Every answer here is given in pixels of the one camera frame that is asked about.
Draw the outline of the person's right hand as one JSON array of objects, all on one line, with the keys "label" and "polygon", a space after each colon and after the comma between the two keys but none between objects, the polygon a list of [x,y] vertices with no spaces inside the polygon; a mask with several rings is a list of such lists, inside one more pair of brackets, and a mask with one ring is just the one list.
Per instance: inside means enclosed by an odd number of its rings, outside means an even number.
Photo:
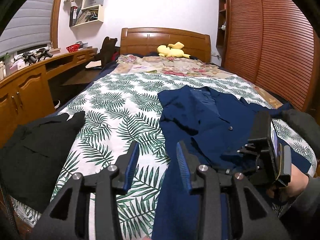
[{"label": "person's right hand", "polygon": [[291,181],[286,187],[286,194],[289,198],[297,197],[307,187],[309,183],[309,177],[304,174],[295,165],[291,165]]}]

